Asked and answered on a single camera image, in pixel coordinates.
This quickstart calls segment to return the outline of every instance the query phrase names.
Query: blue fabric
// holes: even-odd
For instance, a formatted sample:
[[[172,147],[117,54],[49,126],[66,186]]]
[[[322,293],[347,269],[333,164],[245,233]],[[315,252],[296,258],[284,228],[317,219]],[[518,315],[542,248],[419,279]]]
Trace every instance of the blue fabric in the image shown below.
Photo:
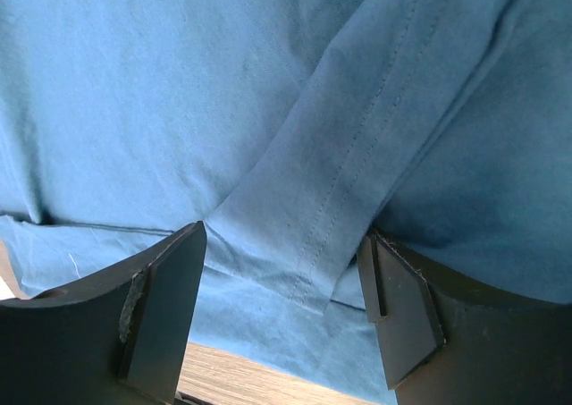
[[[374,400],[376,222],[572,301],[568,0],[0,0],[0,237],[37,293],[205,219],[191,339]]]

